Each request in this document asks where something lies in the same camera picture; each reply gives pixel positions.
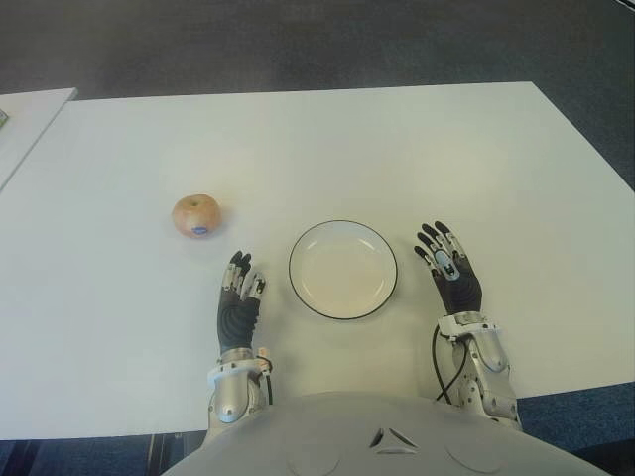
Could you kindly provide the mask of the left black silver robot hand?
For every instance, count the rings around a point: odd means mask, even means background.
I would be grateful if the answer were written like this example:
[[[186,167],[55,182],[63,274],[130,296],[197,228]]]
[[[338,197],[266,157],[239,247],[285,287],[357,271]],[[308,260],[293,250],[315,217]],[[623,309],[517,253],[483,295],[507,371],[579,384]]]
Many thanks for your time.
[[[252,348],[266,280],[256,273],[248,281],[251,255],[237,251],[223,274],[217,309],[217,338],[220,353]]]

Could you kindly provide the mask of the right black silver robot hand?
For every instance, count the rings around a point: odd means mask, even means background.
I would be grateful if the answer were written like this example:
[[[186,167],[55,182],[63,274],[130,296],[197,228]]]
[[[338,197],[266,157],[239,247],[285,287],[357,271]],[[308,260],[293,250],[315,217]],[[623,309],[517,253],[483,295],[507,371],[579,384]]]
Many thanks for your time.
[[[456,235],[442,222],[423,223],[415,253],[425,262],[447,314],[481,311],[482,289]]]

